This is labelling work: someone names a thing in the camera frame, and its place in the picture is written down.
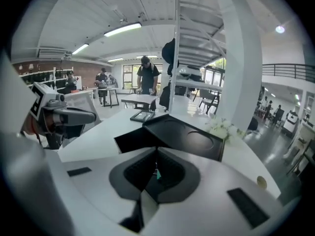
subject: air conditioner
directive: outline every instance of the air conditioner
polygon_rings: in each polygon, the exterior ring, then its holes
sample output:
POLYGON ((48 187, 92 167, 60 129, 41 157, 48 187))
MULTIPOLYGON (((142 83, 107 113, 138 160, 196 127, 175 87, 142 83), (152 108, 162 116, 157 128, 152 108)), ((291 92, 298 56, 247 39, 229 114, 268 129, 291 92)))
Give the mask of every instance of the air conditioner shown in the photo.
POLYGON ((59 50, 39 50, 40 59, 61 59, 65 56, 66 51, 59 50))

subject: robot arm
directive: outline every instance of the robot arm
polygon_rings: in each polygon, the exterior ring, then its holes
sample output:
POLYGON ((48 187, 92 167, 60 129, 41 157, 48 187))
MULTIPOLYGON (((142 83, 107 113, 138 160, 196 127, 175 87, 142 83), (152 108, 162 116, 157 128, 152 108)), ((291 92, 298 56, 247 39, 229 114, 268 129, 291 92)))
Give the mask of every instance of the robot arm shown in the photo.
POLYGON ((81 135, 85 124, 96 120, 96 114, 82 109, 67 107, 64 95, 45 84, 34 83, 32 92, 37 100, 27 117, 23 130, 47 138, 51 149, 59 149, 65 138, 81 135))

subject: metal railing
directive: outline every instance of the metal railing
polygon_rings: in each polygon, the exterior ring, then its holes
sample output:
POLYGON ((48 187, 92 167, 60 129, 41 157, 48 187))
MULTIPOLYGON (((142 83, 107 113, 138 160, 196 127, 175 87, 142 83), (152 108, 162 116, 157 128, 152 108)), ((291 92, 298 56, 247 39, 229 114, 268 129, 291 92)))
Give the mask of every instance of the metal railing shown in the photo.
POLYGON ((264 64, 262 75, 283 76, 315 83, 315 66, 303 64, 264 64))

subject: black cap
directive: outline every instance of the black cap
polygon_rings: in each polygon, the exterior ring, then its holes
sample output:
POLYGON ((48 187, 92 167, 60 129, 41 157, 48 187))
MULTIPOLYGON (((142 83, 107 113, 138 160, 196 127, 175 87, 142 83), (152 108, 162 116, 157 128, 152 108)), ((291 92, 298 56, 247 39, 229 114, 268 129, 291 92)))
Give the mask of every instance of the black cap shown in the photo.
POLYGON ((144 65, 146 63, 150 62, 150 59, 148 58, 148 56, 142 56, 141 58, 141 65, 144 65))

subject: window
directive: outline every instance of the window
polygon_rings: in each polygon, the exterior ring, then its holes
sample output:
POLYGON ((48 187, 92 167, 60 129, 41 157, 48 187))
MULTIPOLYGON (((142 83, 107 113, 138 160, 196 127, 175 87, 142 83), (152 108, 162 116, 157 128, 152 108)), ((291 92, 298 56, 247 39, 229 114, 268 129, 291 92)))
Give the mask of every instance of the window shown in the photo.
POLYGON ((212 85, 213 71, 206 70, 205 83, 212 85))
MULTIPOLYGON (((140 68, 140 64, 136 64, 136 65, 124 65, 123 66, 123 89, 130 89, 130 88, 136 88, 138 86, 137 84, 137 72, 140 68)), ((160 75, 162 73, 163 70, 163 66, 162 65, 157 65, 155 64, 155 66, 157 67, 160 75)), ((161 86, 161 76, 158 77, 157 79, 157 93, 159 93, 160 91, 160 86, 161 86)))
POLYGON ((225 69, 225 67, 226 67, 226 59, 225 58, 221 58, 221 59, 211 63, 210 66, 215 66, 216 68, 225 69))
POLYGON ((214 86, 219 86, 220 85, 220 80, 221 80, 221 73, 215 72, 215 78, 213 80, 213 85, 214 86))
POLYGON ((201 75, 201 80, 204 81, 204 80, 205 80, 205 68, 204 68, 204 67, 201 68, 201 69, 200 69, 200 72, 201 72, 201 74, 202 74, 202 75, 201 75))
POLYGON ((132 86, 132 65, 123 66, 123 89, 130 89, 132 86))

